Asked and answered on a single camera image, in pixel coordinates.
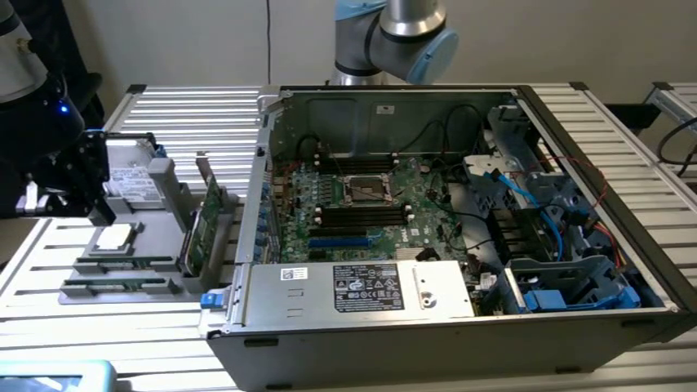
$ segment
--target sticker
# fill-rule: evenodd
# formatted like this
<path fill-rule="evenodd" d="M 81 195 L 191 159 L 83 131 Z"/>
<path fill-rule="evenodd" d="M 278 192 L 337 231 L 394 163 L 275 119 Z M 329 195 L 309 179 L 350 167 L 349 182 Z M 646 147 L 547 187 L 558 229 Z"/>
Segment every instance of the sticker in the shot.
<path fill-rule="evenodd" d="M 158 202 L 159 192 L 145 167 L 113 167 L 109 183 L 129 203 Z"/>
<path fill-rule="evenodd" d="M 395 264 L 334 265 L 333 269 L 334 309 L 339 313 L 403 310 Z"/>
<path fill-rule="evenodd" d="M 306 279 L 305 268 L 281 268 L 281 280 L 301 280 Z"/>
<path fill-rule="evenodd" d="M 394 105 L 378 105 L 377 114 L 394 114 Z"/>

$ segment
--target motherboard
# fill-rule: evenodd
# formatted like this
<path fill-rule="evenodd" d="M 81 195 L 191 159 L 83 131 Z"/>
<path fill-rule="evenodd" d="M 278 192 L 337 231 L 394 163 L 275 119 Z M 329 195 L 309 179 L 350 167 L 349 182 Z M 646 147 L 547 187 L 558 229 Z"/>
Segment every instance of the motherboard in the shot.
<path fill-rule="evenodd" d="M 465 260 L 461 226 L 426 198 L 438 176 L 431 162 L 389 163 L 329 160 L 281 168 L 282 263 Z"/>

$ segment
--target blue cable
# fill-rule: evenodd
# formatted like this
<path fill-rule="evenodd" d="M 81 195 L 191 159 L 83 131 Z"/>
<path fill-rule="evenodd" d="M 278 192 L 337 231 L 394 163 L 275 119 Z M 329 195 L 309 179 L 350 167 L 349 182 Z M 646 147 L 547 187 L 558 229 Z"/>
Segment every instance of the blue cable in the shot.
<path fill-rule="evenodd" d="M 539 204 L 536 203 L 536 199 L 534 198 L 532 194 L 530 194 L 528 192 L 526 192 L 525 190 L 518 188 L 515 186 L 515 184 L 513 184 L 513 182 L 505 176 L 498 176 L 497 179 L 510 188 L 510 190 L 513 190 L 514 192 L 517 192 L 518 194 L 521 194 L 523 197 L 526 197 L 530 200 L 530 203 L 532 204 L 534 208 L 539 209 Z M 546 212 L 539 210 L 539 215 L 540 215 L 544 223 L 548 225 L 548 227 L 551 229 L 551 233 L 554 234 L 554 238 L 556 239 L 556 245 L 558 245 L 556 261 L 560 261 L 562 250 L 563 250 L 562 235 L 558 233 L 556 225 L 554 224 L 554 221 L 551 220 L 548 215 L 546 215 Z"/>

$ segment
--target wall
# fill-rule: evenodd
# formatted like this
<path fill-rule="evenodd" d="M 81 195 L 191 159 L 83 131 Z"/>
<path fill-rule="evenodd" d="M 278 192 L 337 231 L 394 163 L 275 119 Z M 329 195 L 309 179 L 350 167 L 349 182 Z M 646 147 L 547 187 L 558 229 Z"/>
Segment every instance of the wall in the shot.
<path fill-rule="evenodd" d="M 697 81 L 694 0 L 442 1 L 461 48 L 439 82 L 580 80 L 616 101 Z M 63 2 L 107 109 L 131 83 L 265 82 L 263 0 Z M 331 14 L 331 0 L 270 0 L 273 82 L 327 78 Z"/>

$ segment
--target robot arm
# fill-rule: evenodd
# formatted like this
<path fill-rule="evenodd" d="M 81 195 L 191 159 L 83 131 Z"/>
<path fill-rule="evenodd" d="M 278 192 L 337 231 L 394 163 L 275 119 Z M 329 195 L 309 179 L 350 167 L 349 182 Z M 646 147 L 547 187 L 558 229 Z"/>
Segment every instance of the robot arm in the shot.
<path fill-rule="evenodd" d="M 0 217 L 115 219 L 103 200 L 105 137 L 83 132 L 61 61 L 0 0 Z"/>
<path fill-rule="evenodd" d="M 337 0 L 331 84 L 383 84 L 383 72 L 411 84 L 441 76 L 458 37 L 438 0 Z"/>

